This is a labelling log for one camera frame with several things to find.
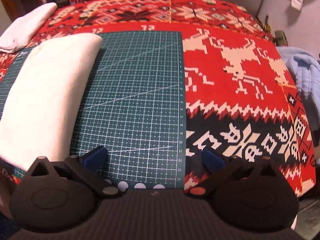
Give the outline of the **cream knit sweater vest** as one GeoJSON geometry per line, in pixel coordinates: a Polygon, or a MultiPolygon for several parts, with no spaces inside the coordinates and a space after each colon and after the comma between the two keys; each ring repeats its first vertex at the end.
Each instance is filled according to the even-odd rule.
{"type": "Polygon", "coordinates": [[[1,159],[27,171],[37,157],[62,161],[102,37],[81,33],[32,49],[1,117],[1,159]]]}

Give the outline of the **red patterned tablecloth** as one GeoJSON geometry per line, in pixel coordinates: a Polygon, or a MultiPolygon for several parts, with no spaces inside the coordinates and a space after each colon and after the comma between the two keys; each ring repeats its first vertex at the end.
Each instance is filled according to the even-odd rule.
{"type": "MultiPolygon", "coordinates": [[[[271,159],[297,196],[316,183],[304,106],[269,35],[243,7],[217,0],[93,0],[54,12],[27,47],[1,54],[1,117],[23,63],[42,42],[81,33],[177,31],[185,90],[185,191],[209,177],[202,150],[271,159]]],[[[1,159],[19,183],[26,171],[1,159]]]]}

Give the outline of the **green cutting mat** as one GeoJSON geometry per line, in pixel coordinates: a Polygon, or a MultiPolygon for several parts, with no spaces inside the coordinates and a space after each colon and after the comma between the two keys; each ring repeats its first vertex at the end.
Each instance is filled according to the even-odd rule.
{"type": "Polygon", "coordinates": [[[98,174],[124,189],[181,189],[185,175],[182,35],[104,33],[76,118],[70,154],[107,149],[98,174]]]}

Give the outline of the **light blue garment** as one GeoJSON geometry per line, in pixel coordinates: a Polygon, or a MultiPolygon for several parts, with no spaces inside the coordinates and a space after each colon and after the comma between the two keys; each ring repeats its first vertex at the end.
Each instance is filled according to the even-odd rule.
{"type": "Polygon", "coordinates": [[[319,130],[319,60],[296,47],[277,47],[304,105],[312,131],[319,130]]]}

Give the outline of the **folded white cloth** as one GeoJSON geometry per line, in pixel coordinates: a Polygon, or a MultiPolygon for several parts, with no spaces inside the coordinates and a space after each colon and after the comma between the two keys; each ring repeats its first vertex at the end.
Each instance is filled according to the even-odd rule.
{"type": "Polygon", "coordinates": [[[1,35],[1,52],[12,54],[23,49],[56,9],[56,3],[46,3],[14,20],[1,35]]]}

